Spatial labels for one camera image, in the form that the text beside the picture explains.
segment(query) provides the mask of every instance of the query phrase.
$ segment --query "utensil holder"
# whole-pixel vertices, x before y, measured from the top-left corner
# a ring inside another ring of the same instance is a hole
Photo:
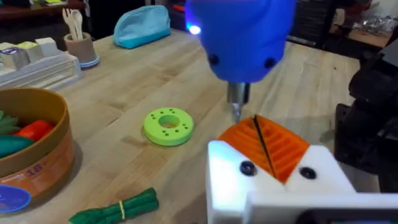
[[[91,35],[88,33],[83,33],[83,40],[72,40],[72,36],[70,34],[67,34],[63,39],[69,54],[77,57],[81,64],[96,60],[97,55],[94,51],[93,41],[91,40]]]

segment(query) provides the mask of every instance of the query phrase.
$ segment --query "orange ribbed object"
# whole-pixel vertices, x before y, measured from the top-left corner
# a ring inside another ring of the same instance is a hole
[[[257,116],[257,121],[271,158],[275,178],[285,183],[310,145],[293,132],[267,118]],[[244,119],[228,128],[219,140],[227,142],[272,175],[252,118]]]

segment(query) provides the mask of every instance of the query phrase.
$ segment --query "black screw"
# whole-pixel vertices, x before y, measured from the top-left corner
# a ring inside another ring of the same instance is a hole
[[[266,68],[272,68],[273,66],[275,66],[275,64],[276,64],[275,59],[269,58],[269,59],[266,60],[266,63],[264,64],[264,66]]]
[[[242,174],[248,175],[248,176],[253,176],[256,174],[256,166],[251,161],[243,161],[241,163],[240,170]]]
[[[309,180],[314,180],[317,178],[317,173],[315,170],[309,167],[300,168],[300,174]]]
[[[209,61],[210,65],[217,65],[220,62],[217,55],[210,55],[207,60]]]

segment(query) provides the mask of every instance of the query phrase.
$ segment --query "green ring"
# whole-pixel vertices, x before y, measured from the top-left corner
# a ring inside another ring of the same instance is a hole
[[[161,146],[178,146],[192,136],[193,119],[178,108],[159,108],[145,117],[144,132],[147,138]]]

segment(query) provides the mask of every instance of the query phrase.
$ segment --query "blue pouch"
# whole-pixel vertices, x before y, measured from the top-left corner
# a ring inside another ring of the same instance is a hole
[[[123,14],[114,28],[113,42],[132,49],[171,34],[164,6],[144,6]]]

